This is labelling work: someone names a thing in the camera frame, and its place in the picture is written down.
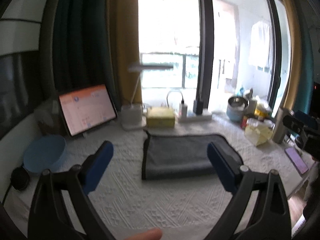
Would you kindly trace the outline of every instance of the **lamp stem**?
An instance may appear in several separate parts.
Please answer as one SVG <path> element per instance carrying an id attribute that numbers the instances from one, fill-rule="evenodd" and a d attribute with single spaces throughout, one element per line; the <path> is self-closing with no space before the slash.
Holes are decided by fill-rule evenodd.
<path id="1" fill-rule="evenodd" d="M 136 82 L 136 85 L 135 85 L 135 87 L 134 87 L 134 92 L 133 92 L 132 98 L 131 98 L 131 100 L 130 100 L 130 105 L 132 105 L 134 96 L 136 95 L 137 88 L 138 88 L 138 84 L 139 84 L 139 80 L 140 80 L 140 76 L 141 76 L 141 72 L 139 73 L 139 76 L 138 76 L 138 78 L 137 78 L 137 82 Z"/>

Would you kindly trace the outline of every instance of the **tablet screen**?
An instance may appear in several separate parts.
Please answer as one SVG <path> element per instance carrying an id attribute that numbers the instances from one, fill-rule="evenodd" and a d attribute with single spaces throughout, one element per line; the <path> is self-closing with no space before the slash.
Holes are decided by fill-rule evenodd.
<path id="1" fill-rule="evenodd" d="M 60 95 L 59 101 L 71 136 L 116 118 L 105 85 Z"/>

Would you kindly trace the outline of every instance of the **person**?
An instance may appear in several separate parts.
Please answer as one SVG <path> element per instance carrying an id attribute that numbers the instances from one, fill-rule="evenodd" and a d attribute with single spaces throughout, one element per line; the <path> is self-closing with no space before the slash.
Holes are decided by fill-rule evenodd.
<path id="1" fill-rule="evenodd" d="M 141 234 L 130 236 L 125 240 L 160 240 L 162 237 L 162 231 L 160 228 L 153 228 Z"/>

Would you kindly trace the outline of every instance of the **glass pane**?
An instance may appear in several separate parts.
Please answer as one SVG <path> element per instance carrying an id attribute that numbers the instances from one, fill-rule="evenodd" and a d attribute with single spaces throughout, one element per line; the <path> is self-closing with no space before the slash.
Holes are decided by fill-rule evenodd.
<path id="1" fill-rule="evenodd" d="M 182 84 L 182 63 L 180 55 L 142 54 L 143 64 L 173 64 L 173 69 L 144 70 L 141 84 L 143 88 L 178 88 Z"/>
<path id="2" fill-rule="evenodd" d="M 186 97 L 193 97 L 189 100 L 185 98 L 185 101 L 193 102 L 199 65 L 198 0 L 139 0 L 138 2 L 140 61 L 143 64 L 174 64 L 173 70 L 143 71 L 143 102 L 152 105 L 166 103 L 166 93 L 169 88 L 180 88 Z"/>
<path id="3" fill-rule="evenodd" d="M 273 108 L 272 116 L 274 117 L 279 109 L 282 97 L 284 95 L 285 88 L 289 79 L 290 66 L 291 66 L 291 40 L 289 32 L 289 24 L 287 19 L 287 13 L 284 5 L 280 0 L 275 0 L 276 7 L 279 15 L 280 31 L 281 31 L 281 43 L 282 43 L 282 59 L 281 59 L 281 82 L 276 96 L 276 103 Z"/>
<path id="4" fill-rule="evenodd" d="M 186 56 L 186 88 L 197 88 L 199 73 L 199 56 Z"/>
<path id="5" fill-rule="evenodd" d="M 212 0 L 214 61 L 209 110 L 225 111 L 228 98 L 253 88 L 267 100 L 273 62 L 267 0 Z"/>

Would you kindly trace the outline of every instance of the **yellow tissue box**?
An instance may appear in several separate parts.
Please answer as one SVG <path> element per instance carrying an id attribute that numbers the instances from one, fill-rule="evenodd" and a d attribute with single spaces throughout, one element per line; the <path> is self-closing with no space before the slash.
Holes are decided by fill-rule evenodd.
<path id="1" fill-rule="evenodd" d="M 272 136 L 272 131 L 266 126 L 254 127 L 248 125 L 245 128 L 244 135 L 246 138 L 252 142 L 255 146 L 265 143 Z"/>
<path id="2" fill-rule="evenodd" d="M 174 128 L 176 121 L 174 110 L 168 107 L 150 107 L 146 118 L 149 128 Z"/>

